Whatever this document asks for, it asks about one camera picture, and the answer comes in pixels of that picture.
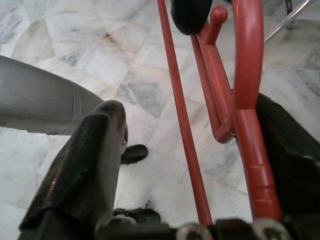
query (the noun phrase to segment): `red tube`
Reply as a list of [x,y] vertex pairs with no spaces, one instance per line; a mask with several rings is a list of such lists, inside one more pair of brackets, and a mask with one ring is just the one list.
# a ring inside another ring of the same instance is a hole
[[223,6],[216,6],[210,14],[210,25],[206,36],[206,44],[216,44],[222,24],[228,18],[228,11]]
[[165,0],[157,0],[157,3],[164,38],[165,52],[171,77],[175,107],[182,136],[184,153],[189,169],[198,219],[201,224],[210,225],[212,224],[212,218],[198,163],[196,148],[190,128],[184,93],[181,85],[180,74],[177,64],[174,42],[172,39],[170,24],[168,20],[166,3]]
[[228,129],[226,129],[220,122],[219,114],[217,111],[216,102],[214,98],[214,93],[210,84],[206,63],[204,61],[204,57],[201,52],[198,38],[196,36],[191,36],[191,42],[192,42],[194,56],[195,56],[196,64],[197,64],[199,75],[200,75],[206,107],[208,109],[212,134],[217,141],[221,143],[226,143],[230,141],[234,137],[234,135],[230,134]]
[[281,207],[256,110],[236,111],[234,125],[252,216],[280,220]]
[[264,54],[261,0],[232,0],[235,25],[234,110],[255,109]]
[[208,30],[209,24],[206,22],[198,34],[198,40],[210,79],[216,109],[222,125],[225,125],[231,113],[232,92],[217,46],[206,44]]

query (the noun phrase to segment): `red metal frame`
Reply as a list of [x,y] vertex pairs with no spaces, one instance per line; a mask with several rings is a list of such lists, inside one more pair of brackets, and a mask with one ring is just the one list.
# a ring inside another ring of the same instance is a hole
[[[187,114],[165,0],[157,0],[174,101],[199,222],[212,219]],[[235,25],[235,74],[231,89],[216,46],[228,18],[215,7],[202,30],[191,36],[214,138],[237,138],[253,218],[281,219],[282,212],[256,113],[263,63],[264,25],[261,0],[232,0]]]

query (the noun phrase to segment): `marble tile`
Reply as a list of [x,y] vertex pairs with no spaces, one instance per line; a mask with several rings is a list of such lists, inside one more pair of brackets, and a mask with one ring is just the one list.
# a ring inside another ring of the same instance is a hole
[[10,58],[15,45],[14,41],[0,45],[0,55]]
[[[191,51],[184,47],[175,47],[175,54],[180,69],[186,63]],[[147,67],[168,69],[165,46],[161,44],[144,43],[137,53],[134,63]]]
[[52,58],[54,48],[45,21],[33,22],[18,39],[11,57],[28,64]]
[[15,206],[17,206],[20,209],[28,210],[44,177],[34,175],[32,178],[30,177],[30,180],[25,183],[25,187],[20,193],[21,196],[17,200]]
[[[226,218],[252,221],[249,198],[246,194],[206,174],[202,174],[202,179],[213,221]],[[190,176],[187,172],[177,185],[172,201],[164,214],[164,220],[173,227],[198,222]]]
[[57,12],[45,22],[58,57],[80,50],[106,35],[103,23],[89,1]]
[[22,5],[0,10],[0,45],[17,41],[29,24],[30,20]]
[[320,141],[320,71],[266,66],[260,92],[279,103]]
[[320,70],[320,22],[297,19],[264,47],[264,62],[271,65]]
[[188,57],[185,65],[180,69],[180,79],[185,98],[206,104],[196,59],[193,54]]
[[320,21],[319,12],[320,12],[320,0],[315,0],[297,17],[297,19]]
[[66,11],[68,7],[75,6],[86,0],[21,0],[31,22],[36,22],[55,13]]
[[0,239],[18,239],[19,225],[26,214],[26,210],[0,202]]
[[150,150],[148,157],[137,163],[115,207],[135,209],[148,206],[161,215],[163,222],[168,222],[168,213],[175,212],[172,196],[186,171],[185,164]]
[[0,202],[15,205],[45,160],[48,137],[1,128],[0,146]]
[[[170,24],[174,47],[181,47],[181,48],[187,48],[192,50],[190,37],[187,35],[184,35],[177,29],[174,21],[172,20],[170,11],[168,11],[168,16],[169,16],[169,24]],[[154,24],[152,25],[152,30],[150,31],[147,38],[145,39],[145,42],[151,43],[151,44],[159,44],[163,46],[165,45],[164,37],[162,33],[162,27],[160,23],[160,17],[157,17],[156,20],[154,21]]]
[[0,13],[19,5],[21,5],[21,0],[2,0],[0,2]]
[[98,41],[63,55],[60,59],[79,69],[85,69],[90,61],[97,57],[99,59],[123,58],[124,61],[127,61],[126,59],[129,61],[135,57],[150,29],[136,23],[119,22],[114,25],[112,22],[105,26],[105,30],[105,35]]
[[[189,99],[186,99],[186,106],[193,139],[196,139],[209,124],[207,108],[205,105]],[[148,146],[168,158],[181,163],[186,162],[173,96],[168,99]]]
[[101,42],[86,65],[84,71],[101,81],[118,88],[130,67],[130,58],[112,43]]
[[149,30],[149,27],[136,23],[128,23],[111,33],[107,29],[107,38],[113,43],[115,48],[119,48],[133,58],[140,49]]
[[138,105],[146,113],[158,118],[171,90],[167,70],[132,65],[119,87],[116,98]]
[[149,148],[148,142],[157,128],[159,119],[137,104],[129,103],[121,97],[114,99],[120,101],[125,109],[129,134],[128,146],[144,144]]
[[130,201],[130,195],[127,195],[126,189],[130,182],[130,179],[137,167],[137,163],[130,165],[121,165],[119,169],[118,182],[116,185],[115,197],[114,197],[114,208],[118,207],[118,202],[124,202],[127,204],[127,201]]
[[208,124],[195,138],[195,147],[199,165],[204,174],[234,188],[237,188],[239,182],[245,178],[242,159],[235,139],[226,144],[217,142]]

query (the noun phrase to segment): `gray pipe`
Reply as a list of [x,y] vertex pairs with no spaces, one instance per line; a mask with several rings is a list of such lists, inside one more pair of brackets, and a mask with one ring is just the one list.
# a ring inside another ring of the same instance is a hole
[[0,127],[71,135],[102,102],[74,82],[0,56]]

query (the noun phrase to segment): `metal pole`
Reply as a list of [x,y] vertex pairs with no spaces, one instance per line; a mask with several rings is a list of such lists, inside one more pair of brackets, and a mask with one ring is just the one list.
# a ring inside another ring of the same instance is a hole
[[194,139],[192,137],[184,92],[180,80],[174,42],[170,30],[166,3],[165,0],[157,0],[157,3],[159,8],[166,58],[168,61],[169,73],[171,77],[175,107],[178,116],[186,162],[189,169],[196,211],[198,214],[199,222],[201,224],[211,225],[212,218],[210,214],[210,208],[204,183],[202,180]]
[[275,35],[277,35],[287,24],[295,19],[302,11],[312,4],[314,0],[305,0],[299,6],[297,6],[288,16],[286,16],[278,25],[274,27],[272,32],[264,39],[264,44],[268,43]]

